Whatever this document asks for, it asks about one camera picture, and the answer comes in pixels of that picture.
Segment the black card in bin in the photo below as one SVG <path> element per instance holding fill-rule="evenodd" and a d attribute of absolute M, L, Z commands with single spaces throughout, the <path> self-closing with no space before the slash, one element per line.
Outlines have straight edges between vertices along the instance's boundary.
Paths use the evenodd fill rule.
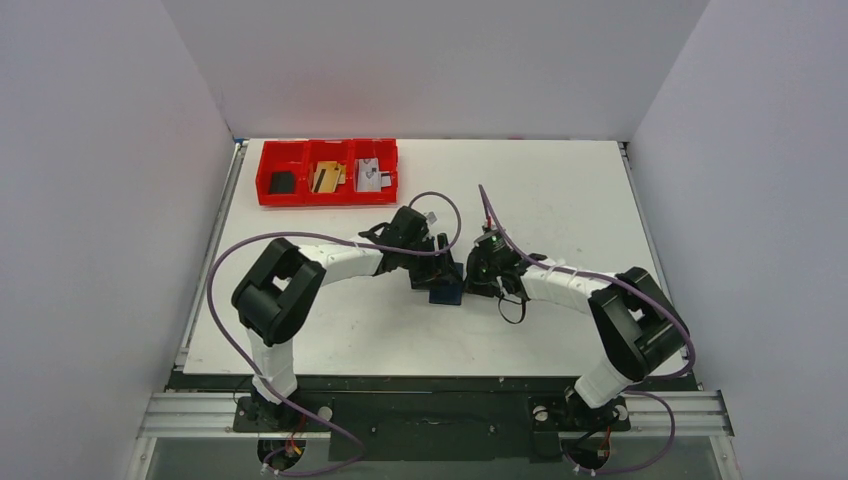
<path fill-rule="evenodd" d="M 297 193 L 298 177 L 293 171 L 276 171 L 270 175 L 269 195 L 294 195 Z"/>

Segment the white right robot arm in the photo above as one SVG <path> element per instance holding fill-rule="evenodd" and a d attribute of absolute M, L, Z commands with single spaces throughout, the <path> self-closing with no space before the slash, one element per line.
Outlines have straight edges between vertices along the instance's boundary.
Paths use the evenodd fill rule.
<path fill-rule="evenodd" d="M 592 425 L 604 406 L 686 344 L 687 327 L 645 269 L 589 274 L 541 254 L 522 254 L 493 226 L 483 227 L 474 242 L 464 289 L 522 309 L 543 301 L 592 318 L 604 355 L 563 402 L 566 418 L 578 427 Z"/>

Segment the red three-compartment bin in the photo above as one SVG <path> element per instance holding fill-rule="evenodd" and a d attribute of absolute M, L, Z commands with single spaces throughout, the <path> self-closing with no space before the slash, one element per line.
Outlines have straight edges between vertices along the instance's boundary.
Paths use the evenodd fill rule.
<path fill-rule="evenodd" d="M 273 140 L 261 149 L 257 200 L 263 207 L 394 204 L 398 160 L 392 138 Z"/>

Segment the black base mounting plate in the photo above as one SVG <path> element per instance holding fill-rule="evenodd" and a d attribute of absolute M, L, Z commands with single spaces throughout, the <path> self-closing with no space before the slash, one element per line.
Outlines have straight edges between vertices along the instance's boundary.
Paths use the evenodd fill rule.
<path fill-rule="evenodd" d="M 658 401 L 676 433 L 671 407 L 657 395 L 633 390 L 599 409 L 578 403 L 569 378 L 315 377 L 301 380 L 289 400 L 275 405 L 247 381 L 181 383 L 174 393 L 226 393 L 243 417 L 243 431 L 328 435 L 329 457 L 343 461 L 489 461 L 526 458 L 554 462 L 563 445 L 599 448 L 600 436 L 631 429 L 624 396 Z"/>

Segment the gold cards in bin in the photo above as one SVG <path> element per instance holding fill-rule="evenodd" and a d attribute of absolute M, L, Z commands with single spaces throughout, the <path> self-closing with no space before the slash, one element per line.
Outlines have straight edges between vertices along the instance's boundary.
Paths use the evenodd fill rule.
<path fill-rule="evenodd" d="M 345 183 L 345 164 L 336 161 L 320 161 L 316 163 L 311 183 L 312 193 L 334 193 L 340 185 Z"/>

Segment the aluminium frame rail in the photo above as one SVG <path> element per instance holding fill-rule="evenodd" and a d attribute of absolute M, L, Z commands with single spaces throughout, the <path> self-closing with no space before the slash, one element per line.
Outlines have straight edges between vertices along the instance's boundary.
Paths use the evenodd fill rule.
<path fill-rule="evenodd" d="M 719 391 L 658 392 L 671 407 L 678 437 L 732 437 L 734 430 Z M 666 409 L 634 392 L 624 396 L 633 436 L 668 432 Z M 139 431 L 141 438 L 282 438 L 285 431 L 243 431 L 235 421 L 232 396 L 226 393 L 157 393 L 150 399 Z"/>

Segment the silver cards in bin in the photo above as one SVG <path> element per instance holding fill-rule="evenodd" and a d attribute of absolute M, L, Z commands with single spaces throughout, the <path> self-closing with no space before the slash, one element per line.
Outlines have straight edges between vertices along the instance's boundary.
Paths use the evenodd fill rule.
<path fill-rule="evenodd" d="M 377 157 L 355 160 L 355 191 L 358 193 L 376 193 L 393 185 L 391 173 L 382 170 Z"/>

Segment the navy blue card holder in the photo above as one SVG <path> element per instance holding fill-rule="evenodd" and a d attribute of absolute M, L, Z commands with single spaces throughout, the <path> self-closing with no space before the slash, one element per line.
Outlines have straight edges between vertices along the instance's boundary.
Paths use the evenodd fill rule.
<path fill-rule="evenodd" d="M 428 302 L 434 305 L 460 306 L 464 292 L 464 264 L 456 262 L 455 273 L 445 282 L 431 287 Z"/>

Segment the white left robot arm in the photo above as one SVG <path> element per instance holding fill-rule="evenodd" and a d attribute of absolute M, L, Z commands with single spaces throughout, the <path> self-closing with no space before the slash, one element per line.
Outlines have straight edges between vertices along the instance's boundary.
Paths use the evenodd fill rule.
<path fill-rule="evenodd" d="M 258 368 L 260 418 L 275 430 L 297 420 L 299 405 L 290 396 L 297 388 L 293 339 L 322 286 L 404 269 L 414 290 L 454 287 L 463 279 L 448 245 L 446 234 L 431 235 L 427 217 L 408 206 L 343 244 L 272 240 L 231 297 Z"/>

